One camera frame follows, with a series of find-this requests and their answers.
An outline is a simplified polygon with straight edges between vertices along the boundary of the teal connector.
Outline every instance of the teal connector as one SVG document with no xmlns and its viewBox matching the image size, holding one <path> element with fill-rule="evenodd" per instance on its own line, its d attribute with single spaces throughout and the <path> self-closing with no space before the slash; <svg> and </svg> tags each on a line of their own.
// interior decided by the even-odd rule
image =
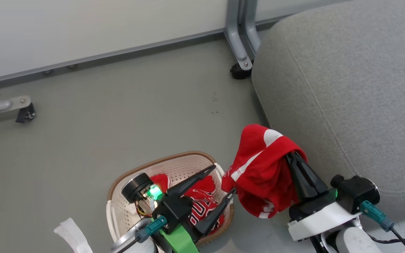
<svg viewBox="0 0 405 253">
<path fill-rule="evenodd" d="M 144 229 L 136 232 L 135 237 L 138 242 L 143 243 L 148 237 L 159 232 L 167 224 L 167 219 L 164 216 L 158 217 L 156 220 L 149 223 Z"/>
<path fill-rule="evenodd" d="M 373 219 L 385 232 L 389 232 L 390 229 L 395 225 L 392 221 L 386 218 L 385 214 L 371 204 L 368 200 L 365 200 L 360 204 L 360 211 L 367 217 Z"/>
</svg>

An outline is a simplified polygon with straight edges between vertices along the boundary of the gray floor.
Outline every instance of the gray floor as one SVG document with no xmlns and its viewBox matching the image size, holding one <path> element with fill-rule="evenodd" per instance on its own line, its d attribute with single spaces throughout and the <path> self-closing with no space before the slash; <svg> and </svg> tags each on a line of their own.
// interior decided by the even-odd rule
<svg viewBox="0 0 405 253">
<path fill-rule="evenodd" d="M 53 233 L 69 217 L 93 252 L 108 252 L 106 196 L 120 174 L 188 150 L 228 168 L 242 128 L 263 123 L 233 63 L 216 40 L 0 84 L 0 99 L 29 94 L 38 112 L 25 125 L 0 116 L 0 253 L 72 252 Z M 286 212 L 263 220 L 235 203 L 231 228 L 202 253 L 313 252 L 292 242 Z"/>
</svg>

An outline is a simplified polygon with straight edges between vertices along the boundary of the beige plastic basket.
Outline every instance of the beige plastic basket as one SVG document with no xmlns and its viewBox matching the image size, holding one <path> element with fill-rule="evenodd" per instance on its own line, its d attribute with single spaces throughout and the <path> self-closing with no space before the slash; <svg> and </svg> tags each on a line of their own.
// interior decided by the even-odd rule
<svg viewBox="0 0 405 253">
<path fill-rule="evenodd" d="M 221 190 L 221 178 L 224 172 L 215 160 L 204 152 L 189 151 L 164 157 L 137 167 L 117 178 L 110 187 L 106 205 L 107 223 L 114 242 L 140 220 L 135 212 L 134 204 L 129 204 L 121 194 L 123 186 L 130 179 L 140 173 L 146 173 L 148 176 L 164 173 L 171 178 L 173 184 L 177 184 L 212 164 L 217 166 L 210 174 L 216 187 L 214 197 L 220 203 L 221 199 L 226 195 L 226 192 Z M 225 223 L 220 229 L 214 234 L 199 240 L 196 246 L 206 244 L 226 231 L 233 218 L 232 202 L 226 208 L 224 215 Z"/>
</svg>

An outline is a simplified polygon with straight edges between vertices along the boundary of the basket rim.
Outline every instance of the basket rim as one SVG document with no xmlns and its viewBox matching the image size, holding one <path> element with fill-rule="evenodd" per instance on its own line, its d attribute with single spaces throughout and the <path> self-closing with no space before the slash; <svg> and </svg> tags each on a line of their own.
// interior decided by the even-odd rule
<svg viewBox="0 0 405 253">
<path fill-rule="evenodd" d="M 140 166 L 136 167 L 135 169 L 130 170 L 130 171 L 128 171 L 128 172 L 122 174 L 121 176 L 119 176 L 119 177 L 114 181 L 114 183 L 112 183 L 112 185 L 110 186 L 109 193 L 108 193 L 108 195 L 107 195 L 107 201 L 111 201 L 111 200 L 112 200 L 112 197 L 113 197 L 113 195 L 114 195 L 115 187 L 119 184 L 119 182 L 120 182 L 121 180 L 123 180 L 123 179 L 126 178 L 127 176 L 130 176 L 130 175 L 132 175 L 132 174 L 134 174 L 134 173 L 137 173 L 138 171 L 141 171 L 141 170 L 143 170 L 143 169 L 145 169 L 145 168 L 147 168 L 147 167 L 150 167 L 150 166 L 152 166 L 152 165 L 156 165 L 156 164 L 161 163 L 161 162 L 165 162 L 165 161 L 168 161 L 168 160 L 173 160 L 173 159 L 175 159 L 175 158 L 185 157 L 185 156 L 189 156 L 189 155 L 200 155 L 200 156 L 202 156 L 202 157 L 207 158 L 207 159 L 210 160 L 212 163 L 216 163 L 215 159 L 214 159 L 212 156 L 210 156 L 209 154 L 207 154 L 207 153 L 205 153 L 205 152 L 201 152 L 201 151 L 196 151 L 196 150 L 194 150 L 194 151 L 182 152 L 182 153 L 170 155 L 170 156 L 167 156 L 167 157 L 163 157 L 163 158 L 154 160 L 154 161 L 152 161 L 152 162 L 148 162 L 148 163 L 146 163 L 146 164 L 140 165 Z M 206 243 L 211 242 L 212 240 L 215 240 L 217 237 L 219 237 L 221 234 L 223 234 L 223 233 L 230 227 L 230 223 L 232 222 L 233 215 L 234 215 L 233 203 L 229 205 L 229 209 L 230 209 L 229 219 L 228 219 L 227 221 L 225 221 L 225 224 L 224 224 L 219 230 L 217 230 L 217 232 L 215 232 L 214 234 L 211 234 L 211 235 L 209 235 L 209 236 L 207 236 L 207 237 L 204 237 L 204 238 L 202 238 L 201 240 L 199 240 L 199 241 L 196 243 L 196 246 L 201 246 L 201 245 L 204 245 L 204 244 L 206 244 Z"/>
</svg>

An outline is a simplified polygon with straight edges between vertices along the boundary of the white panel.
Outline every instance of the white panel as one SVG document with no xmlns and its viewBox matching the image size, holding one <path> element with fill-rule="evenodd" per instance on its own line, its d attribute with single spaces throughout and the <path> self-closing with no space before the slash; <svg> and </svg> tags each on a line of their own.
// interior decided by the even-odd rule
<svg viewBox="0 0 405 253">
<path fill-rule="evenodd" d="M 256 20 L 274 19 L 347 0 L 259 0 Z"/>
<path fill-rule="evenodd" d="M 224 27 L 227 0 L 0 0 L 0 77 Z"/>
</svg>

